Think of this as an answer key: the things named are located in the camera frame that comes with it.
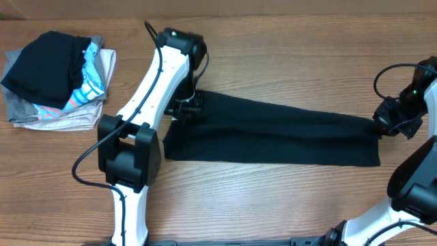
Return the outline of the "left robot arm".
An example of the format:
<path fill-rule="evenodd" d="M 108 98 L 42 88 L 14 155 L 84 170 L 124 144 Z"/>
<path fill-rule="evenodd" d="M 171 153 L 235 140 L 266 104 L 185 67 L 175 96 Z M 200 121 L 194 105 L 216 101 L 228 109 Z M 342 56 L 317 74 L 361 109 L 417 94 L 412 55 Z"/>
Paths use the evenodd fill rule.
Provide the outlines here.
<path fill-rule="evenodd" d="M 113 187 L 115 229 L 111 245 L 146 245 L 147 190 L 157 177 L 161 153 L 158 125 L 164 114 L 199 111 L 194 71 L 207 53 L 203 36 L 166 28 L 138 89 L 115 116 L 98 124 L 98 167 Z"/>

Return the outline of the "black t-shirt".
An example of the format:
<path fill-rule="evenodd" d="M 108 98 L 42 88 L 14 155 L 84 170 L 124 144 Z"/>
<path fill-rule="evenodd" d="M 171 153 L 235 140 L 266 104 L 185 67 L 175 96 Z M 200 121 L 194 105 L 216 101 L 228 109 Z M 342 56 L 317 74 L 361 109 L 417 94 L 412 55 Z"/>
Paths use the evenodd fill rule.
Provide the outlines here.
<path fill-rule="evenodd" d="M 378 167 L 373 122 L 204 91 L 203 109 L 163 139 L 174 161 Z"/>

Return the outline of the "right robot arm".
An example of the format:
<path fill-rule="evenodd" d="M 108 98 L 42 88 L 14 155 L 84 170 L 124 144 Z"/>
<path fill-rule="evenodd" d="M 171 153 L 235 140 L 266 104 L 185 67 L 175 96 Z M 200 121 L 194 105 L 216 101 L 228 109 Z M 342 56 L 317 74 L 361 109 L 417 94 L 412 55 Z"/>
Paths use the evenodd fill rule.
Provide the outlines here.
<path fill-rule="evenodd" d="M 427 141 L 392 174 L 387 196 L 366 213 L 342 221 L 317 238 L 291 238 L 291 245 L 374 246 L 410 228 L 433 234 L 436 222 L 436 57 L 413 64 L 412 82 L 396 98 L 385 96 L 373 114 L 383 135 L 411 139 L 428 115 Z"/>

